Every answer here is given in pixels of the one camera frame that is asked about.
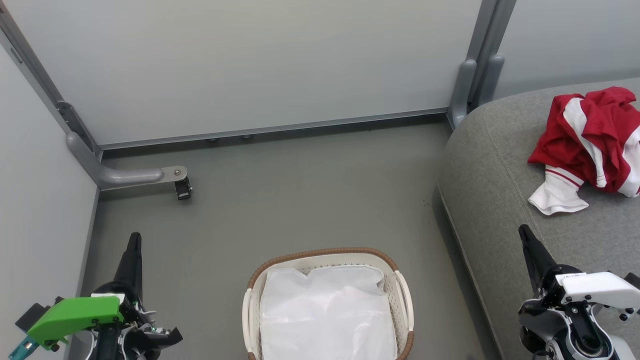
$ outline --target gray floor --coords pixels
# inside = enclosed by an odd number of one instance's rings
[[[194,192],[180,202],[160,187],[101,196],[83,293],[110,280],[138,231],[145,304],[160,326],[184,336],[161,359],[240,360],[242,299],[260,264],[310,249],[374,247],[396,261],[412,291],[410,359],[493,359],[468,277],[434,210],[448,136],[437,122],[105,160],[119,168],[185,165]]]

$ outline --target white sleeve cuff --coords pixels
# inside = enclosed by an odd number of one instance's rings
[[[556,174],[545,172],[545,182],[529,197],[529,202],[541,213],[574,213],[589,206],[578,197],[579,187]]]

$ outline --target laundry basket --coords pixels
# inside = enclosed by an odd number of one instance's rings
[[[262,360],[260,344],[260,297],[271,269],[295,268],[308,274],[315,268],[338,265],[370,265],[385,274],[384,291],[388,295],[398,347],[397,360],[405,360],[413,346],[413,304],[409,287],[396,263],[385,253],[366,247],[343,247],[299,252],[271,259],[262,264],[249,280],[242,306],[242,330],[249,360]]]

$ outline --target red and white garment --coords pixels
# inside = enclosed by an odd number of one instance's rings
[[[546,165],[545,182],[529,202],[543,214],[589,206],[577,191],[588,181],[605,192],[640,192],[640,112],[635,95],[620,87],[556,96],[547,130],[529,163]]]

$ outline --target metal bracket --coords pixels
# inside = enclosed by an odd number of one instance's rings
[[[84,144],[89,148],[89,150],[93,153],[94,156],[98,156],[100,154],[99,147],[93,140],[91,134],[84,126],[82,120],[80,120],[80,116],[76,113],[76,109],[74,109],[71,104],[67,101],[60,100],[56,103],[56,108],[62,116],[62,119],[67,123],[67,126],[71,131],[78,134],[80,139],[84,142]]]
[[[188,199],[191,196],[192,188],[189,185],[186,167],[176,166],[136,170],[109,168],[98,161],[80,135],[73,131],[67,134],[67,147],[100,190],[173,182],[176,185],[179,200]]]
[[[447,111],[447,118],[449,119],[452,129],[455,129],[467,116],[467,99],[471,91],[471,83],[473,82],[475,73],[475,60],[464,61],[458,69],[458,77],[453,87],[451,103]]]
[[[476,96],[472,101],[472,108],[475,109],[480,105],[486,104],[493,100],[495,88],[498,86],[502,66],[504,65],[504,56],[495,54],[489,58],[484,68],[484,74],[480,80]]]

